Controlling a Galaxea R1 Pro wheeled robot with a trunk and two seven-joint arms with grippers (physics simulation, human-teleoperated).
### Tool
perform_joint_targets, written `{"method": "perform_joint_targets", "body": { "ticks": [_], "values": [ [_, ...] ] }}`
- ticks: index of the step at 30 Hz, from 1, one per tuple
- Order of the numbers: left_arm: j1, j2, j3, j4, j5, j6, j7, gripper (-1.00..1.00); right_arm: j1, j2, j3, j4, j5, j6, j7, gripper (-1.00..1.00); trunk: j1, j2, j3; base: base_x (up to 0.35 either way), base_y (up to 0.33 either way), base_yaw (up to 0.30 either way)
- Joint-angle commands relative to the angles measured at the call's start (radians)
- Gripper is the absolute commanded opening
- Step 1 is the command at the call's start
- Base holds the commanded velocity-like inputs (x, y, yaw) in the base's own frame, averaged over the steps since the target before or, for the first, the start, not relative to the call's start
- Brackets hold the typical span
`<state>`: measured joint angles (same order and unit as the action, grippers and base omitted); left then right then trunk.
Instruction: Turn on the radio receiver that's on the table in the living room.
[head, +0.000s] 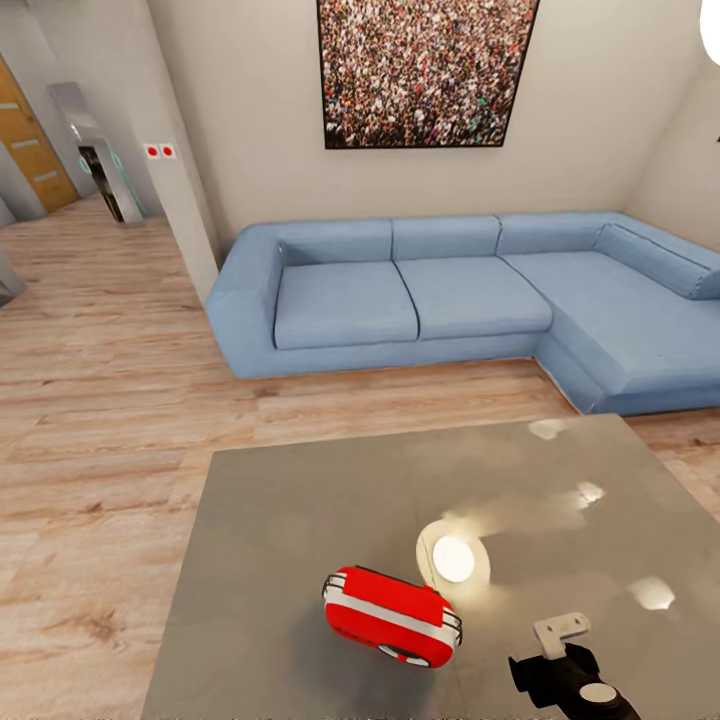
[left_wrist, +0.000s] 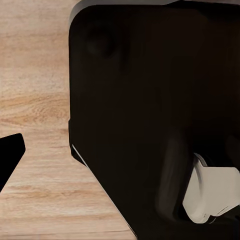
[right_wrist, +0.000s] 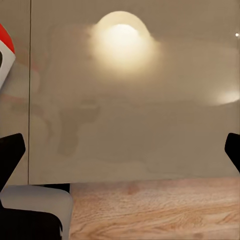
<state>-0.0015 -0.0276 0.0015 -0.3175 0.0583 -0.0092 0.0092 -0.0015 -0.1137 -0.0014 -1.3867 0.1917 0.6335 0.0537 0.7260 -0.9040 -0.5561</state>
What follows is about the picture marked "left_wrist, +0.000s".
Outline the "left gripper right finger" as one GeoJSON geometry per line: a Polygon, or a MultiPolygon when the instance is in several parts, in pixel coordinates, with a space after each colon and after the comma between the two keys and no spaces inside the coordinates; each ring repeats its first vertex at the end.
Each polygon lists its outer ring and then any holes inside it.
{"type": "Polygon", "coordinates": [[[240,172],[240,134],[229,133],[224,150],[240,172]]]}

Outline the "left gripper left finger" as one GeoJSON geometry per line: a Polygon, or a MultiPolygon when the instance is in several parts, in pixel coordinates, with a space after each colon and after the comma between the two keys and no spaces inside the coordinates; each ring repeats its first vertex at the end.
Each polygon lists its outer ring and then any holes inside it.
{"type": "Polygon", "coordinates": [[[0,192],[26,151],[21,133],[0,138],[0,192]]]}

